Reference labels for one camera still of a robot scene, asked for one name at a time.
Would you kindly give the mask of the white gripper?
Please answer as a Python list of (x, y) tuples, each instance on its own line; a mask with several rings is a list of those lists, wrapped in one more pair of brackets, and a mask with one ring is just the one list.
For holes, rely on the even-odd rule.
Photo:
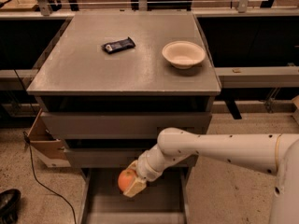
[(143, 152), (137, 160), (132, 161), (128, 169), (136, 170), (137, 175), (140, 177), (134, 177), (129, 186), (124, 190), (123, 195), (129, 198), (133, 198), (136, 194), (140, 193), (146, 188), (147, 182), (153, 182), (162, 175), (162, 171), (159, 171), (157, 164), (159, 163), (159, 153), (153, 150), (147, 150)]

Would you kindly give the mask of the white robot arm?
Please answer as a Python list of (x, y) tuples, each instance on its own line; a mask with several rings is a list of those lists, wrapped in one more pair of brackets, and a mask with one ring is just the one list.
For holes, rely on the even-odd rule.
[(194, 134), (166, 128), (157, 144), (143, 152), (129, 167), (136, 171), (123, 194), (134, 197), (165, 169), (191, 155), (277, 177), (269, 224), (299, 224), (299, 134)]

